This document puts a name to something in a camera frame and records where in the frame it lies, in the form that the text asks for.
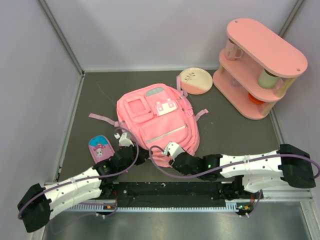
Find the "pink student backpack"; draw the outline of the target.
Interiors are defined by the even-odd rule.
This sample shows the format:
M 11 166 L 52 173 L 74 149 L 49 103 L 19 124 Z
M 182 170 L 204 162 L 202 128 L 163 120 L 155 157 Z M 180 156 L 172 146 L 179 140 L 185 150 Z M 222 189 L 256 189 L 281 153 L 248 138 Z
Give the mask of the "pink student backpack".
M 152 148 L 155 163 L 167 168 L 171 157 L 160 148 L 174 142 L 194 156 L 200 145 L 197 121 L 208 110 L 194 113 L 187 96 L 180 86 L 156 83 L 124 94 L 116 104 L 116 121 L 94 113 L 89 117 L 129 130 L 139 149 Z

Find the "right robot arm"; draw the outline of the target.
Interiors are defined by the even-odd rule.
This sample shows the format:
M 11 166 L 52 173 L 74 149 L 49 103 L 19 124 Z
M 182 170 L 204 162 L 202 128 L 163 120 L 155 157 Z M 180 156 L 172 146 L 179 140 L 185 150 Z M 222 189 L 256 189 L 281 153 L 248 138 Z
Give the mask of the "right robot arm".
M 250 193 L 277 186 L 311 189 L 316 186 L 313 167 L 319 167 L 310 155 L 291 145 L 256 155 L 209 154 L 195 157 L 179 144 L 170 142 L 165 152 L 171 157 L 169 165 L 179 173 L 203 181 L 233 179 L 220 190 L 229 200 L 245 198 Z

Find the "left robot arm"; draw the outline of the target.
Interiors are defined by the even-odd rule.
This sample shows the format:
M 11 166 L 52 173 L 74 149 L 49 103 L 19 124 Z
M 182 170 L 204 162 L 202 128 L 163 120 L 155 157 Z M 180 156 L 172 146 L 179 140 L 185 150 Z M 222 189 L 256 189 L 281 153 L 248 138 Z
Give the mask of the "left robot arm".
M 134 165 L 143 164 L 149 152 L 134 145 L 120 147 L 113 156 L 84 172 L 47 186 L 32 185 L 17 205 L 18 219 L 27 233 L 48 224 L 59 213 L 91 199 L 109 198 L 118 176 Z

